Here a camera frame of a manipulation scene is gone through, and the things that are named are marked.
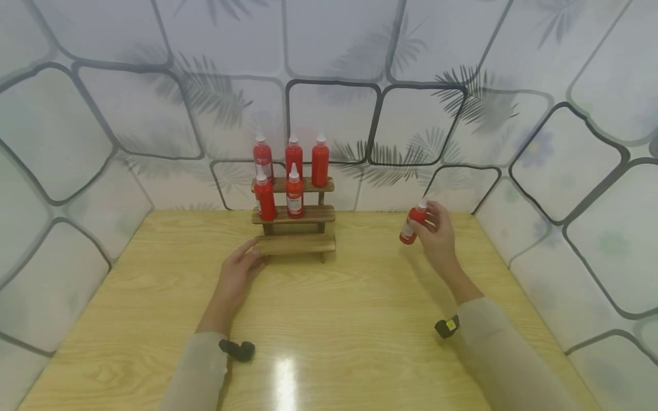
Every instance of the shelf step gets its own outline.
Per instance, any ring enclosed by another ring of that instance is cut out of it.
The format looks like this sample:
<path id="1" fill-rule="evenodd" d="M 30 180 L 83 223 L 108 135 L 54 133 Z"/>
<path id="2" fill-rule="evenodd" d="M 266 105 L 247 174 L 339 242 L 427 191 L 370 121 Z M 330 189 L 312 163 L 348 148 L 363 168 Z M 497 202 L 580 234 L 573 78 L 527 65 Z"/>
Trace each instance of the shelf step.
<path id="1" fill-rule="evenodd" d="M 262 255 L 328 253 L 336 240 L 333 234 L 262 235 L 256 248 Z"/>
<path id="2" fill-rule="evenodd" d="M 304 183 L 304 192 L 305 193 L 329 193 L 334 190 L 334 179 L 329 177 L 327 178 L 327 185 L 324 187 L 315 187 L 311 183 L 310 177 L 304 177 L 302 179 Z M 251 181 L 251 192 L 253 193 L 253 186 L 256 184 L 256 179 Z M 275 193 L 285 193 L 286 192 L 286 178 L 285 177 L 274 177 L 274 185 L 272 186 Z"/>
<path id="3" fill-rule="evenodd" d="M 254 207 L 251 212 L 251 222 L 253 224 L 311 224 L 311 223 L 330 223 L 336 220 L 334 206 L 331 205 L 305 205 L 304 215 L 300 218 L 288 217 L 286 206 L 276 206 L 276 218 L 273 221 L 262 221 L 258 215 L 258 207 Z"/>

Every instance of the sleeve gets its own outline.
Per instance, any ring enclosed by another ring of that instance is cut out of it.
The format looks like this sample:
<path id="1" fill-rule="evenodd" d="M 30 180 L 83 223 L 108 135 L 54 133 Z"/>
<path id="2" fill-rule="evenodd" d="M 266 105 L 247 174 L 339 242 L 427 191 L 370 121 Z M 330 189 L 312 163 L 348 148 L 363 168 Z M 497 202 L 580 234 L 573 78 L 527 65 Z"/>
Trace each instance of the sleeve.
<path id="1" fill-rule="evenodd" d="M 465 302 L 457 314 L 476 367 L 489 380 L 483 388 L 497 391 L 485 392 L 490 402 L 505 410 L 578 410 L 561 381 L 493 301 Z"/>
<path id="2" fill-rule="evenodd" d="M 215 411 L 226 374 L 227 355 L 218 333 L 192 335 L 160 402 L 160 411 Z"/>

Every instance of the wood grain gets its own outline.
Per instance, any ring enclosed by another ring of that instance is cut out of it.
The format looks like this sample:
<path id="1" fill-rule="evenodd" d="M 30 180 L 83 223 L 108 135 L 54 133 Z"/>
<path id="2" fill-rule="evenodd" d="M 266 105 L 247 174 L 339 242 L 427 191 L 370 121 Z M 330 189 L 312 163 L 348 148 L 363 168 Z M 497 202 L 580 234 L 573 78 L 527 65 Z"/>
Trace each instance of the wood grain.
<path id="1" fill-rule="evenodd" d="M 272 188 L 275 193 L 285 193 L 286 192 L 286 178 L 285 177 L 274 177 L 274 184 Z M 334 190 L 334 179 L 331 177 L 327 178 L 327 185 L 324 187 L 315 187 L 311 183 L 310 177 L 302 177 L 301 181 L 304 183 L 304 192 L 305 193 L 329 193 Z M 251 192 L 253 193 L 253 186 L 256 185 L 256 179 L 251 180 Z"/>
<path id="2" fill-rule="evenodd" d="M 304 205 L 304 214 L 299 218 L 290 218 L 286 206 L 276 206 L 276 217 L 272 221 L 263 221 L 258 214 L 258 207 L 251 212 L 252 224 L 311 224 L 330 223 L 336 219 L 334 206 Z"/>
<path id="3" fill-rule="evenodd" d="M 275 256 L 232 330 L 252 363 L 231 363 L 222 411 L 487 410 L 459 332 L 434 323 L 455 307 L 404 213 L 339 213 L 337 249 Z M 455 215 L 464 269 L 497 301 L 584 410 L 595 401 L 476 220 Z M 156 211 L 135 234 L 23 410 L 154 410 L 215 287 L 221 262 L 259 227 L 249 212 Z"/>
<path id="4" fill-rule="evenodd" d="M 331 234 L 261 235 L 258 249 L 263 255 L 328 253 L 336 250 Z"/>

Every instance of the red bottle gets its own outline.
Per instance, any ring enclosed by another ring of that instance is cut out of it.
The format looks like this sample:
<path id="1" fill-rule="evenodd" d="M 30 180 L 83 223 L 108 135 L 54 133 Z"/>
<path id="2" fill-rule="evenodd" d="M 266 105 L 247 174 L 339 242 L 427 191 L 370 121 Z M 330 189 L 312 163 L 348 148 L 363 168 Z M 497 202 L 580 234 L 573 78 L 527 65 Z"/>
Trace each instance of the red bottle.
<path id="1" fill-rule="evenodd" d="M 427 200 L 422 199 L 415 208 L 412 208 L 409 211 L 407 221 L 405 225 L 402 226 L 402 231 L 400 232 L 400 241 L 404 244 L 413 244 L 416 241 L 416 233 L 413 232 L 413 229 L 409 225 L 409 220 L 414 220 L 419 223 L 423 223 L 427 218 Z"/>
<path id="2" fill-rule="evenodd" d="M 276 207 L 274 207 L 274 189 L 272 183 L 267 180 L 263 167 L 256 165 L 256 185 L 253 188 L 256 194 L 256 203 L 258 204 L 258 214 L 262 221 L 272 221 L 276 217 Z"/>
<path id="3" fill-rule="evenodd" d="M 274 184 L 274 171 L 272 169 L 272 149 L 265 143 L 265 136 L 258 130 L 256 145 L 253 147 L 253 161 L 256 167 L 262 166 L 263 172 L 270 183 Z"/>
<path id="4" fill-rule="evenodd" d="M 292 164 L 292 170 L 286 181 L 286 203 L 288 217 L 299 218 L 304 214 L 304 183 L 299 179 L 297 163 Z"/>
<path id="5" fill-rule="evenodd" d="M 329 147 L 324 133 L 320 133 L 311 151 L 311 183 L 315 187 L 327 185 L 329 174 Z"/>
<path id="6" fill-rule="evenodd" d="M 288 139 L 288 146 L 286 147 L 286 176 L 290 175 L 292 170 L 292 165 L 297 165 L 297 172 L 299 173 L 299 178 L 303 178 L 302 174 L 302 163 L 303 155 L 301 152 L 301 146 L 299 145 L 299 140 L 297 136 L 292 133 Z"/>

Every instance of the patterned wallpaper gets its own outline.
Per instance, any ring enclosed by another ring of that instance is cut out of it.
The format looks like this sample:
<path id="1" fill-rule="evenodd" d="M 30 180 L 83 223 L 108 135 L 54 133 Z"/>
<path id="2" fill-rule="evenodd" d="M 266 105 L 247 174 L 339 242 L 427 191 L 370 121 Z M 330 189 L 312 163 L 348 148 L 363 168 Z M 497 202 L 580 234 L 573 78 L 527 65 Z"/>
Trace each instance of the patterned wallpaper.
<path id="1" fill-rule="evenodd" d="M 279 176 L 290 132 L 308 162 L 324 130 L 339 210 L 473 213 L 602 408 L 653 409 L 657 19 L 652 0 L 2 2 L 0 409 L 151 210 L 253 207 L 257 128 Z"/>

